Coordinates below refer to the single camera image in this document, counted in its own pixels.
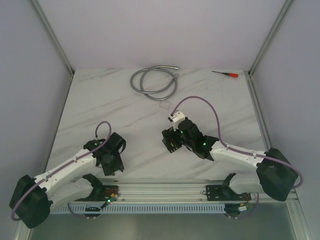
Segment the black fuse box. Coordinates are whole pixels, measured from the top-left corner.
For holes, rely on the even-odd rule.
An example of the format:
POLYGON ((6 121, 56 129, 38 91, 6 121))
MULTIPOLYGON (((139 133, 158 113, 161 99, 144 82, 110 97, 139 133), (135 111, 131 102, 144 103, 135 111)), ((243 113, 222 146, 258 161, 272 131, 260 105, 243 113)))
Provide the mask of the black fuse box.
POLYGON ((165 129, 161 132, 162 142, 170 153, 175 152, 182 147, 182 134, 173 127, 165 129))

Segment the clear plastic fuse box cover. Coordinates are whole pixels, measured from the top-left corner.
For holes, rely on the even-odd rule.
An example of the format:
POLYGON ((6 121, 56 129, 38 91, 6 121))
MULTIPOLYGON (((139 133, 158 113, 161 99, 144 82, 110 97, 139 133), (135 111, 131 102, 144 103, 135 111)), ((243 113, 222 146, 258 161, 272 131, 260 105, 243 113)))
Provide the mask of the clear plastic fuse box cover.
POLYGON ((172 103, 168 100, 162 100, 159 102, 159 108, 163 110, 170 110, 172 106, 172 103))

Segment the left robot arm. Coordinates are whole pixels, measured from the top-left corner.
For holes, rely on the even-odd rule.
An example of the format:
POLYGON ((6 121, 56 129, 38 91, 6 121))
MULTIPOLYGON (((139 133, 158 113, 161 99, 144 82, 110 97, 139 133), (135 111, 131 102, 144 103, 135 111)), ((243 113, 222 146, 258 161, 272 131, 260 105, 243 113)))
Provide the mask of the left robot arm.
POLYGON ((42 224, 50 213, 74 201, 102 202, 105 208, 118 193, 117 186, 104 186, 97 178, 124 171, 121 153, 127 145, 118 133, 108 139, 88 141, 72 158, 35 177, 22 176, 14 189, 9 207, 12 218, 29 229, 42 224))

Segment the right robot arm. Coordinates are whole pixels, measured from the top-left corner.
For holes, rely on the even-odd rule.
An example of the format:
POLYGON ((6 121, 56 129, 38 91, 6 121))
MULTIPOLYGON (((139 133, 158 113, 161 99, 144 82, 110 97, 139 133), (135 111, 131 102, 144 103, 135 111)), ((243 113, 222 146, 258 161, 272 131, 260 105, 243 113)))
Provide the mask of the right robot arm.
POLYGON ((255 152, 228 145, 216 137, 203 135, 188 118, 174 123, 173 129, 181 135, 181 143, 199 158, 246 169, 246 173, 233 172, 224 180, 221 193, 228 200, 238 194, 264 192, 284 202, 298 178, 297 170, 276 148, 255 152))

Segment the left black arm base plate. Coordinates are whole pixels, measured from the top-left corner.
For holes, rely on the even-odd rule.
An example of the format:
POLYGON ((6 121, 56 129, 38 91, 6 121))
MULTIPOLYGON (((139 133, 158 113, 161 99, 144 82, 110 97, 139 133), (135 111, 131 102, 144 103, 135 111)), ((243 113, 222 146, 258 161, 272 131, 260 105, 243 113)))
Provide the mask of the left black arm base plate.
POLYGON ((93 189, 92 193, 85 198, 79 198, 76 202, 103 202, 119 192, 118 185, 102 185, 93 189))

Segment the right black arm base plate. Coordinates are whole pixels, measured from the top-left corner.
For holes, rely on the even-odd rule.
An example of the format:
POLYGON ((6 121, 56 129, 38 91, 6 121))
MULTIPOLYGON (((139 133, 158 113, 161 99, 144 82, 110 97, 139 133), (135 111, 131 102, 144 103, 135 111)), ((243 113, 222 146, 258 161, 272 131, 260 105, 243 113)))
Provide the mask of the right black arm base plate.
POLYGON ((244 201, 248 202, 252 199, 250 193, 238 194, 229 187, 222 185, 206 185, 203 192, 208 201, 244 201))

